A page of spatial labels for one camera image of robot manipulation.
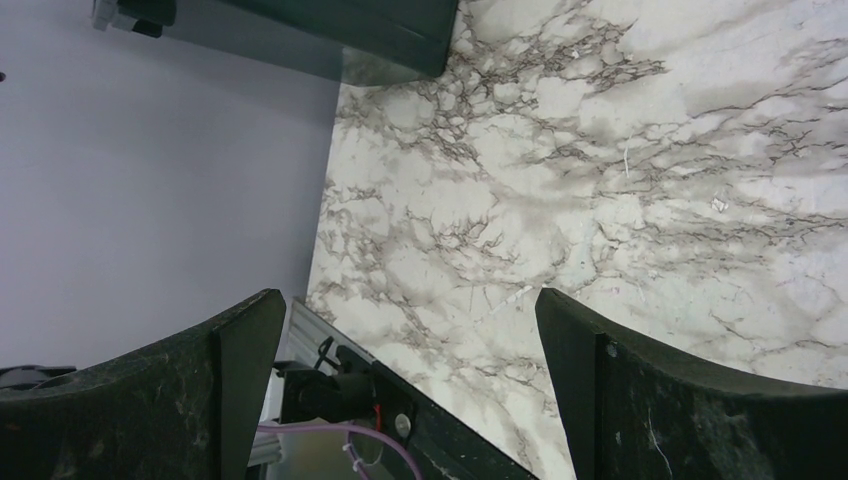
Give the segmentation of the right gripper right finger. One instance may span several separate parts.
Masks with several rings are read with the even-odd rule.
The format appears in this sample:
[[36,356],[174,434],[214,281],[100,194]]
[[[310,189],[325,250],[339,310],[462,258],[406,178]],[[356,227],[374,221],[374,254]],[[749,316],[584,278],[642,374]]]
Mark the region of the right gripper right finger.
[[580,479],[843,479],[847,394],[707,361],[541,290],[535,316]]

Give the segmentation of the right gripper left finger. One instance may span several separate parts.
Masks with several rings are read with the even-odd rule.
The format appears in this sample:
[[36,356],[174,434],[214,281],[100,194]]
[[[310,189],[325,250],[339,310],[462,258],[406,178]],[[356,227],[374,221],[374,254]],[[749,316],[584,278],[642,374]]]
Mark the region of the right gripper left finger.
[[110,361],[1,394],[5,479],[241,479],[286,305],[266,289]]

